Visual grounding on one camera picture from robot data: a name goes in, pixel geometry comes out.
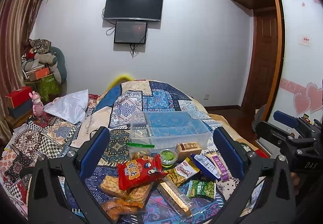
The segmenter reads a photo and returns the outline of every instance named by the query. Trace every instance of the wall-mounted tv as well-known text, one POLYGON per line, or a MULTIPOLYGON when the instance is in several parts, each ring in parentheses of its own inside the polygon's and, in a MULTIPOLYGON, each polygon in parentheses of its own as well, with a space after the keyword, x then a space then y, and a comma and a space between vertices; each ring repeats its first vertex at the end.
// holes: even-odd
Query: wall-mounted tv
POLYGON ((104 20, 161 21, 163 0, 107 0, 104 20))

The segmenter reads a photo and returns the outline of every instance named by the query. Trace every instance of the bed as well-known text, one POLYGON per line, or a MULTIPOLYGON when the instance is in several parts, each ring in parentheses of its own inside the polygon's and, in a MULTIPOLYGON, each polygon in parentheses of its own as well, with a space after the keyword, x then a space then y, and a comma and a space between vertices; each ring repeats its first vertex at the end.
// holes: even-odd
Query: bed
MULTIPOLYGON (((70 150, 78 148, 91 138, 100 126, 110 130, 111 139, 102 155, 92 177, 84 181, 98 203, 103 203, 110 197, 99 189, 99 184, 105 175, 117 176, 117 163, 129 159, 126 143, 130 142, 130 118, 133 111, 148 112, 175 112, 194 110, 199 118, 212 132, 219 126, 224 127, 228 134, 243 147, 257 150, 256 147, 241 138, 224 117, 208 114, 205 108, 193 98, 187 96, 173 86, 150 80, 129 81, 115 86, 103 95, 89 94, 86 120, 83 123, 71 124, 61 118, 44 113, 40 121, 30 118, 26 125, 14 133, 6 146, 0 160, 0 183, 8 198, 13 202, 20 214, 27 219, 28 216, 28 187, 31 175, 20 179, 22 168, 33 166, 39 155, 45 154, 49 158, 62 157, 70 150)), ((206 153, 209 150, 217 151, 210 138, 206 153)), ((71 210, 82 216, 75 200, 65 182, 64 177, 59 178, 71 210)), ((261 191, 262 179, 243 211, 243 215, 251 212, 261 191)), ((201 213, 189 220, 193 223, 203 223, 219 212, 239 183, 238 179, 231 178, 227 182, 217 181, 217 196, 213 201, 195 198, 193 202, 200 207, 201 213)), ((187 192, 188 183, 180 189, 187 192)), ((178 223, 179 217, 164 201, 157 190, 154 190, 146 204, 147 212, 142 216, 141 222, 146 224, 178 223)))

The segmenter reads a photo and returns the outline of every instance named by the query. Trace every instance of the heart decal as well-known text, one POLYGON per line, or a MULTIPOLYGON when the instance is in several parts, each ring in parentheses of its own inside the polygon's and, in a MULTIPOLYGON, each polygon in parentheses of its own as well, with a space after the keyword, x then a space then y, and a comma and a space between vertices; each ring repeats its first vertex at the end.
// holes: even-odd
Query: heart decal
POLYGON ((311 100, 311 107, 310 107, 311 114, 323 108, 323 104, 322 104, 323 88, 318 89, 316 84, 309 83, 306 87, 306 96, 309 97, 311 100))
POLYGON ((301 93, 296 93, 294 95, 294 107, 296 109, 297 115, 305 113, 311 107, 311 100, 308 96, 303 96, 301 93))

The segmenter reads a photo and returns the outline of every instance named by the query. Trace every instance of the green zipper seal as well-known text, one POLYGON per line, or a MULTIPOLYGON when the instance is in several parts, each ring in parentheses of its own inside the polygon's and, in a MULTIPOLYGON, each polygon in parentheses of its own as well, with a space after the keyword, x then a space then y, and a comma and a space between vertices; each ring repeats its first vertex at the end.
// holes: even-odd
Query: green zipper seal
POLYGON ((154 148, 155 145, 150 144, 139 144, 139 143, 126 143, 126 145, 137 148, 154 148))

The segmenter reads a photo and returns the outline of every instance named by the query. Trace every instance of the curtain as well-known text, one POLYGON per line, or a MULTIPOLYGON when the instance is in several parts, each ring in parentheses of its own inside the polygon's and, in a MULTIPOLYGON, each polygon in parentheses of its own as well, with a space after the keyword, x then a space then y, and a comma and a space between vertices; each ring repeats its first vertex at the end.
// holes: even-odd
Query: curtain
POLYGON ((5 96, 25 85, 21 55, 28 44, 42 0, 0 1, 0 144, 6 145, 11 132, 5 96))

